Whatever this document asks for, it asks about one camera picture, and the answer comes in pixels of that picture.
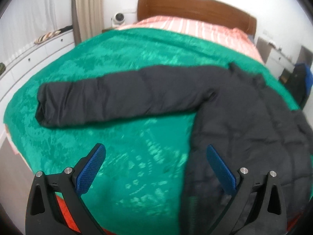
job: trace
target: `curtain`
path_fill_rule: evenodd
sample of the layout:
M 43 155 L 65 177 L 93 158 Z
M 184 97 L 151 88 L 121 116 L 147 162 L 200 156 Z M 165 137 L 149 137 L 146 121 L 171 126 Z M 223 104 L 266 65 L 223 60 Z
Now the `curtain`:
M 80 40 L 84 41 L 101 33 L 103 28 L 102 0 L 72 0 L 73 30 L 79 28 Z
M 71 24 L 71 0 L 12 0 L 0 18 L 0 62 L 8 65 L 40 36 Z

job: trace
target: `blue gripper pad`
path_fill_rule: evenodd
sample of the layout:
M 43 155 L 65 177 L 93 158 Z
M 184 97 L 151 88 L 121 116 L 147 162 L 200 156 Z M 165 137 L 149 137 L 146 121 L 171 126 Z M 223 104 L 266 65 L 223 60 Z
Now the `blue gripper pad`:
M 209 145 L 207 148 L 207 160 L 225 193 L 234 196 L 237 192 L 236 178 L 212 145 Z
M 85 158 L 88 158 L 89 160 L 84 167 L 81 167 L 82 170 L 76 178 L 76 193 L 79 197 L 88 192 L 94 178 L 105 160 L 106 150 L 104 145 L 99 143 L 96 144 L 90 154 L 92 154 L 91 157 L 88 155 L 87 157 L 81 159 L 82 161 L 86 161 Z

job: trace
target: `metal screw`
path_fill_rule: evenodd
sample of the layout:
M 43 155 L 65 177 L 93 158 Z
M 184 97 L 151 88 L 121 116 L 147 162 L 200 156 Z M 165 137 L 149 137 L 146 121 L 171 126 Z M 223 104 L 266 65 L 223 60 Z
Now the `metal screw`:
M 41 176 L 42 176 L 42 171 L 38 171 L 38 172 L 36 173 L 36 177 L 39 178 L 39 177 L 41 177 Z
M 70 174 L 72 171 L 73 171 L 73 168 L 72 168 L 72 167 L 67 167 L 67 168 L 65 168 L 65 170 L 64 170 L 64 172 L 65 172 L 66 174 Z
M 276 177 L 276 176 L 277 176 L 277 173 L 276 173 L 275 171 L 271 170 L 271 171 L 270 171 L 270 175 L 271 175 L 272 177 Z
M 240 172 L 241 172 L 242 174 L 247 174 L 247 173 L 248 173 L 248 169 L 242 167 L 242 168 L 240 169 Z

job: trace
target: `bed sheet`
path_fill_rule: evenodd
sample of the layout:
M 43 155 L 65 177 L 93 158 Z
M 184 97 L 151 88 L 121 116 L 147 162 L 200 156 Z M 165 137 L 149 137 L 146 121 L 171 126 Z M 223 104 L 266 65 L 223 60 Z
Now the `bed sheet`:
M 238 28 L 229 29 L 225 26 L 186 18 L 154 16 L 132 25 L 120 26 L 118 29 L 123 30 L 138 27 L 163 29 L 201 38 L 231 48 L 260 63 L 264 63 L 256 46 L 249 40 L 247 34 Z
M 290 109 L 299 108 L 256 60 L 189 35 L 140 28 L 96 36 L 42 69 L 13 96 L 4 122 L 34 172 L 59 173 L 74 166 L 97 142 L 103 143 L 107 158 L 82 196 L 96 220 L 118 235 L 176 235 L 194 113 L 47 129 L 34 117 L 37 91 L 45 82 L 75 81 L 155 64 L 228 68 L 230 62 L 261 73 Z

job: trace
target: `wooden headboard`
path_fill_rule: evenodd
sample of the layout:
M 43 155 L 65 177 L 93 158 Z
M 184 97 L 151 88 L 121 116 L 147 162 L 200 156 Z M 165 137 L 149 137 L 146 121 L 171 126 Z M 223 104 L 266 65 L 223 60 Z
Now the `wooden headboard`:
M 216 0 L 138 0 L 138 21 L 164 15 L 199 20 L 255 35 L 256 18 Z

